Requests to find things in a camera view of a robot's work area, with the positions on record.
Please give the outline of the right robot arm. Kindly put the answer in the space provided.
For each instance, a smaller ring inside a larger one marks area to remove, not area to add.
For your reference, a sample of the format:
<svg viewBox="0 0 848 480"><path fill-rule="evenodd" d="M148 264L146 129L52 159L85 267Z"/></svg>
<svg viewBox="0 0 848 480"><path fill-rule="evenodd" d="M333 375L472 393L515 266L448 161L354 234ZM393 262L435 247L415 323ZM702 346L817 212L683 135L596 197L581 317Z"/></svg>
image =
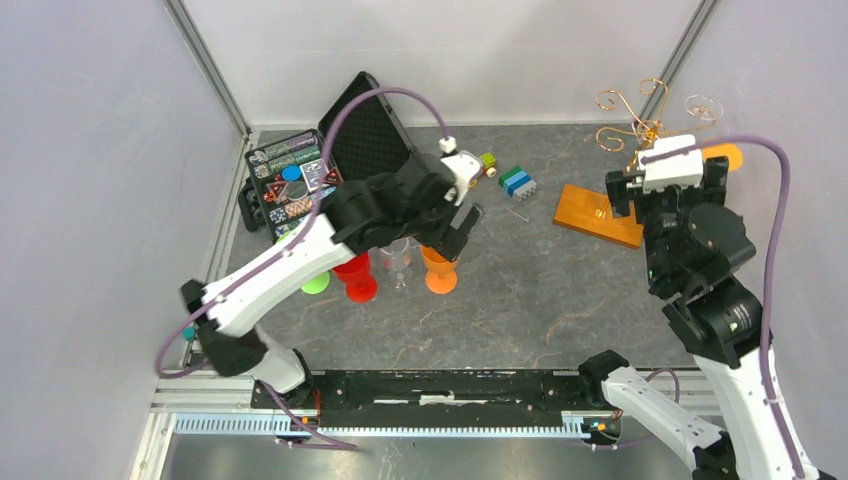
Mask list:
<svg viewBox="0 0 848 480"><path fill-rule="evenodd" d="M578 396L631 415L696 479L821 479L789 417L773 414L777 382L761 371L774 360L764 308L735 276L756 249L724 204L728 169L714 157L667 178L647 167L605 178L612 212L633 214L643 229L649 291L712 387L723 425L655 390L611 350L580 365Z"/></svg>

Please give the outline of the green plastic wine glass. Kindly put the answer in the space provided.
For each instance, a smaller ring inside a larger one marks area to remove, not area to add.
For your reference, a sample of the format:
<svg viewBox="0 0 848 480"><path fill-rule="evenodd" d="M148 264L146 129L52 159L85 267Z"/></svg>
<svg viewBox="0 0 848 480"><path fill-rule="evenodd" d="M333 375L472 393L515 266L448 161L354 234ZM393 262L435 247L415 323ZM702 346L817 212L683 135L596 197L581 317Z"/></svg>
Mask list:
<svg viewBox="0 0 848 480"><path fill-rule="evenodd" d="M331 275L328 271L325 271L304 283L301 290L308 295L317 295L328 288L330 281Z"/></svg>

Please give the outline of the red plastic wine glass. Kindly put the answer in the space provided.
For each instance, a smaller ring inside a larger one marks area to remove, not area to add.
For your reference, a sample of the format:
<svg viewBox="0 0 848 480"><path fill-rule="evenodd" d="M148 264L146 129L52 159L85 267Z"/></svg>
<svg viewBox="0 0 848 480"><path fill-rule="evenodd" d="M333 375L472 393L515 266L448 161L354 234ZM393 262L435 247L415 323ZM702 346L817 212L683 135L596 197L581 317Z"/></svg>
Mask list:
<svg viewBox="0 0 848 480"><path fill-rule="evenodd" d="M351 301L367 303L376 296L378 285L371 274L371 260L368 252L334 267L332 272L344 284L345 294Z"/></svg>

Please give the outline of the yellow plastic wine glass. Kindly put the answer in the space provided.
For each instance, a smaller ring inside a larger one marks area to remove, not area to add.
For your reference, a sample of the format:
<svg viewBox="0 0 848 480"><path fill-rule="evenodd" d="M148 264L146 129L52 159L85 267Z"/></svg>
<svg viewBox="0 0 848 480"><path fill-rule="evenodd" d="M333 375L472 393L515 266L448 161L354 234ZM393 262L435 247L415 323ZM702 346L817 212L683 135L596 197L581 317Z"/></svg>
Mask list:
<svg viewBox="0 0 848 480"><path fill-rule="evenodd" d="M702 150L705 171L724 174L740 169L744 164L744 155L733 143L710 146Z"/></svg>

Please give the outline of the clear wine glass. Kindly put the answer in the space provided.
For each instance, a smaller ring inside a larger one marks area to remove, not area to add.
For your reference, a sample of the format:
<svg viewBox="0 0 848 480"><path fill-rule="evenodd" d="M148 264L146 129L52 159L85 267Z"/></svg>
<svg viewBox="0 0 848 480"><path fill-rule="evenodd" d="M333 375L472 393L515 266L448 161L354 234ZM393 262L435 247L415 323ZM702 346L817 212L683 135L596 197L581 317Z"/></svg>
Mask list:
<svg viewBox="0 0 848 480"><path fill-rule="evenodd" d="M395 290L407 288L411 270L411 242L408 238L393 241L381 248L379 255L383 266L387 269L390 283Z"/></svg>
<svg viewBox="0 0 848 480"><path fill-rule="evenodd" d="M719 136L725 131L722 104L703 95L690 95L684 100L686 126L690 133L703 136Z"/></svg>

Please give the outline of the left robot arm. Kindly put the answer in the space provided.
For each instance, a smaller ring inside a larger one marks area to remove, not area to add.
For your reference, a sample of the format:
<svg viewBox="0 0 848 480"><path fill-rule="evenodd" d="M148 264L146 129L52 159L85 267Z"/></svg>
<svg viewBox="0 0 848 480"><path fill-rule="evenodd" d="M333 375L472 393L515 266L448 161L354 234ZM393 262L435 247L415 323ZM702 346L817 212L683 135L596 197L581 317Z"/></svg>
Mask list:
<svg viewBox="0 0 848 480"><path fill-rule="evenodd" d="M414 156L395 173L345 181L322 199L316 216L236 273L208 285L185 283L182 292L211 368L222 377L263 381L290 407L306 405L314 381L304 361L292 349L267 345L257 323L307 281L400 238L456 260L482 210L472 205L459 226L452 222L481 169L478 157L458 151Z"/></svg>

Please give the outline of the orange plastic wine glass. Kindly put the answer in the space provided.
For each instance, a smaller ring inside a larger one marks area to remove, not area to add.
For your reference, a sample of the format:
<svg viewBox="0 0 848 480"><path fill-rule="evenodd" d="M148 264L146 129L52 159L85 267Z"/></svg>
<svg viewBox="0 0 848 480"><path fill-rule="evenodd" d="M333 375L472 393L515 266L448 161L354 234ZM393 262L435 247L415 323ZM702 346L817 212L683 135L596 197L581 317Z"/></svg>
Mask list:
<svg viewBox="0 0 848 480"><path fill-rule="evenodd" d="M426 287L435 294L448 294L452 292L458 284L458 276L456 274L456 261L449 261L440 255L436 250L421 246L420 252L425 268Z"/></svg>

